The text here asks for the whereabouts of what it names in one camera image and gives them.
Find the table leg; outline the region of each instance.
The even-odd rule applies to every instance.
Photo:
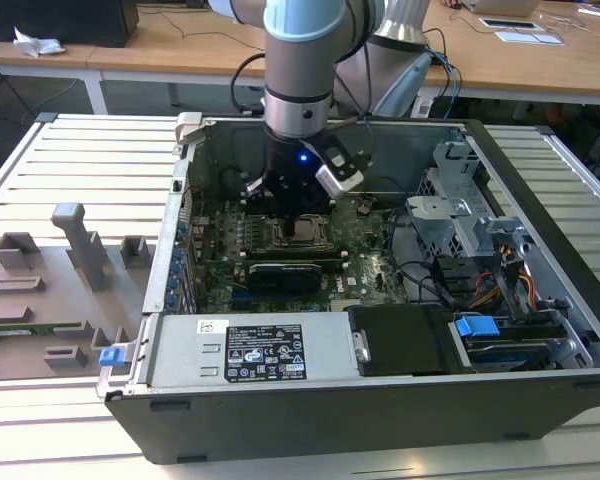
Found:
[[[93,113],[95,115],[109,115],[102,91],[102,77],[100,76],[100,72],[94,71],[90,73],[93,73],[93,75],[88,75],[82,80],[85,87],[87,87],[87,94],[89,95]]]
[[[167,83],[167,88],[169,89],[169,102],[172,107],[180,106],[180,95],[178,95],[178,84],[177,83]]]
[[[511,118],[513,118],[516,122],[522,121],[529,111],[529,105],[529,102],[517,102],[516,109],[514,110]]]

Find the floor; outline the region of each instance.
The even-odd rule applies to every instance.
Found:
[[[20,94],[29,108],[39,111],[58,113],[92,113],[87,92],[82,82],[67,79],[11,77],[9,82]],[[182,111],[203,111],[230,113],[233,111],[229,101],[228,88],[223,86],[180,85],[181,105],[172,107],[166,84],[141,82],[106,82],[105,96],[109,111],[114,115],[178,115]],[[240,98],[244,102],[257,101],[260,93],[246,87],[239,87]],[[41,102],[52,98],[41,108]],[[448,100],[443,99],[432,112],[432,116],[443,115]],[[456,118],[477,118],[488,124],[546,124],[544,108],[537,105],[527,112],[523,122],[512,119],[515,109],[513,102],[460,99],[454,108]],[[569,107],[566,116],[580,115],[580,107]],[[0,165],[9,156],[18,141],[32,123],[26,115],[26,109],[18,101],[9,85],[0,83]],[[565,124],[558,131],[569,146],[583,158],[591,148],[592,135],[597,130],[578,128],[574,131]]]

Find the blue latch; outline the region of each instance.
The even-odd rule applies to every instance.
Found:
[[[124,347],[107,347],[100,352],[101,367],[124,367],[124,357],[126,349]]]
[[[461,337],[499,337],[498,324],[488,315],[465,315],[456,320],[456,328]]]

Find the warning label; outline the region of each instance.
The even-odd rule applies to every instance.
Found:
[[[226,345],[228,382],[307,378],[300,325],[227,327]]]

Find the barcode sticker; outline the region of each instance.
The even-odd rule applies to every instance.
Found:
[[[198,320],[198,333],[226,333],[229,320]]]

